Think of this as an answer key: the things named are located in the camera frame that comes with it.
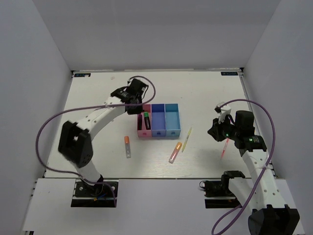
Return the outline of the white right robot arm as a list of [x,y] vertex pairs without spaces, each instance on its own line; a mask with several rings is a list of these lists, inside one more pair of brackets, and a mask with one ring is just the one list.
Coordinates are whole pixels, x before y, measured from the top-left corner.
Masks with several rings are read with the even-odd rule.
[[291,235],[300,220],[297,209],[290,208],[277,187],[269,168],[264,139],[254,133],[254,115],[250,111],[237,111],[235,118],[230,109],[218,108],[218,118],[208,134],[221,142],[233,140],[251,176],[253,187],[247,183],[241,171],[226,171],[218,186],[210,186],[209,192],[234,195],[242,208],[249,213],[248,229],[252,235]]

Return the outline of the green cap black highlighter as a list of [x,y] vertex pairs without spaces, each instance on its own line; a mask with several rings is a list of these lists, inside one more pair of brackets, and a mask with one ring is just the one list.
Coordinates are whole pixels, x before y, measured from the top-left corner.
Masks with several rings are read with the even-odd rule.
[[147,130],[151,129],[150,117],[148,112],[144,112],[144,122]]

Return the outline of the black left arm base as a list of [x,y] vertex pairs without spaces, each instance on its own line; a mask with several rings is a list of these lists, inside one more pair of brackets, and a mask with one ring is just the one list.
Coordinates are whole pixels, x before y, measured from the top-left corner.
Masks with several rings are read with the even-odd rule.
[[115,208],[113,193],[108,186],[88,186],[82,181],[75,183],[71,200],[72,208]]

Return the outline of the orange cap white highlighter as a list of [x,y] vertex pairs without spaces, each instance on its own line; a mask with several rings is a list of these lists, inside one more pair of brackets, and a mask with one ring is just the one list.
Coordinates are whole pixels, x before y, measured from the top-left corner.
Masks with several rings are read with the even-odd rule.
[[131,148],[130,148],[130,139],[128,136],[124,137],[124,144],[125,144],[126,157],[130,158],[131,157]]

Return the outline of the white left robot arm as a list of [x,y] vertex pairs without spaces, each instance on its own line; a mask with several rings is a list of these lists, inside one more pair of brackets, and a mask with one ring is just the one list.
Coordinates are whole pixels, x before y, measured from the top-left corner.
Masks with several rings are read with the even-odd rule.
[[58,151],[74,166],[92,195],[103,191],[102,175],[92,162],[92,141],[116,117],[124,113],[137,115],[143,111],[142,100],[149,85],[140,78],[131,77],[127,86],[114,90],[101,107],[93,109],[79,121],[66,121],[62,126]]

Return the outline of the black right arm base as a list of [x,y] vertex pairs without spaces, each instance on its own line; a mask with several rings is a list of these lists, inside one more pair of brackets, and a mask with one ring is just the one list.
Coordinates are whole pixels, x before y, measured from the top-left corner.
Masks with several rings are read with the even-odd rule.
[[238,170],[225,171],[220,180],[202,180],[199,187],[204,191],[204,202],[206,209],[232,209],[240,206],[236,196],[229,190],[229,180],[234,178],[245,178]]

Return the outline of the purple cap black highlighter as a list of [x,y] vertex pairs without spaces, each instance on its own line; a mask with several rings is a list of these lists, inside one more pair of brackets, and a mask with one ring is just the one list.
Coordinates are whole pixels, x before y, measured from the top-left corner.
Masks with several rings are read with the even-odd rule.
[[142,122],[143,122],[142,114],[138,114],[137,116],[137,129],[138,130],[142,130]]

